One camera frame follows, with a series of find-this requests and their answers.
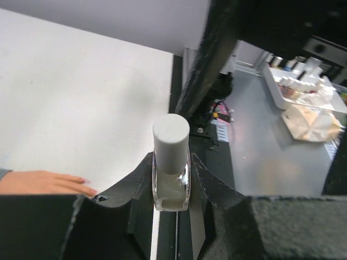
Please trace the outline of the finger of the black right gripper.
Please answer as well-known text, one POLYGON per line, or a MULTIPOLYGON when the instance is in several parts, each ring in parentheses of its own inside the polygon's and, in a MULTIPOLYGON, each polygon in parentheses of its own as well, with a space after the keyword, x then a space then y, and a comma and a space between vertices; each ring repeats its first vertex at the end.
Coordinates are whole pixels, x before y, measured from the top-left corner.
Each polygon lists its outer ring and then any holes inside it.
POLYGON ((192 116, 232 54, 238 38, 238 1, 211 1, 205 30, 175 113, 192 116))
POLYGON ((322 195, 345 196, 346 195, 346 153, 347 137, 344 131, 337 152, 331 163, 322 190, 322 195))

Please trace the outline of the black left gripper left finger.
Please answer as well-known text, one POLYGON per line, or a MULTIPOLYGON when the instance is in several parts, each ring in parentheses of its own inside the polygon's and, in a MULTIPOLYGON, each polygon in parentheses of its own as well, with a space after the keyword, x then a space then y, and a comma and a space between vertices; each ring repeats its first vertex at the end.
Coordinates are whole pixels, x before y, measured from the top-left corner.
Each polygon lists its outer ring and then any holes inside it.
POLYGON ((152 157, 94 199, 1 196, 1 259, 149 259, 152 157))

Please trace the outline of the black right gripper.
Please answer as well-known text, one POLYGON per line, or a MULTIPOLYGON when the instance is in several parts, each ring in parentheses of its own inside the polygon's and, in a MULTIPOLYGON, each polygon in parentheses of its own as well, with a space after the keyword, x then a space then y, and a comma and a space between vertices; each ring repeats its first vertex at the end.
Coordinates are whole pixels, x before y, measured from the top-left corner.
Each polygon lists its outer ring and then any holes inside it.
POLYGON ((346 1, 238 1, 239 39, 286 59, 311 39, 346 48, 346 1))

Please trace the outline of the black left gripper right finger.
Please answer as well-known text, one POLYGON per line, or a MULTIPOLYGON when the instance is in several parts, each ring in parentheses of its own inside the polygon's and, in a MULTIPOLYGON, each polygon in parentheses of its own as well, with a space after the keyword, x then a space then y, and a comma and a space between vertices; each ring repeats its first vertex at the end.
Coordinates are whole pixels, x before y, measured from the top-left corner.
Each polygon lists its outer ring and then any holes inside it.
POLYGON ((190 160, 194 259, 346 259, 345 196, 245 196, 190 160))

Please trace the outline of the clear nail polish bottle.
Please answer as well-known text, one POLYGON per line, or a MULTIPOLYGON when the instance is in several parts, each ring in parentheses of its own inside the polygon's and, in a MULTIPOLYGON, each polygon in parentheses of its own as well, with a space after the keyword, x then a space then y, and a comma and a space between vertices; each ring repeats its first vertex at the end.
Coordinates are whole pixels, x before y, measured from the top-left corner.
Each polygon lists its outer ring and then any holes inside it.
POLYGON ((187 163, 181 173, 165 174, 158 170, 156 154, 152 155, 152 195, 157 211, 186 211, 191 190, 191 163, 188 153, 187 163))

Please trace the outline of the grey nail polish cap brush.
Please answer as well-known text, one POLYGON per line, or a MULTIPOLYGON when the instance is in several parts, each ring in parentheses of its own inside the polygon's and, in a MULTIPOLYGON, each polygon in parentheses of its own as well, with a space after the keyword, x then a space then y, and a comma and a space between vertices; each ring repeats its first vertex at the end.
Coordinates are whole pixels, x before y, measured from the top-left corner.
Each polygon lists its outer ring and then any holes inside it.
POLYGON ((166 114, 153 124, 157 168, 165 174, 183 172, 188 159, 190 127, 178 114, 166 114))

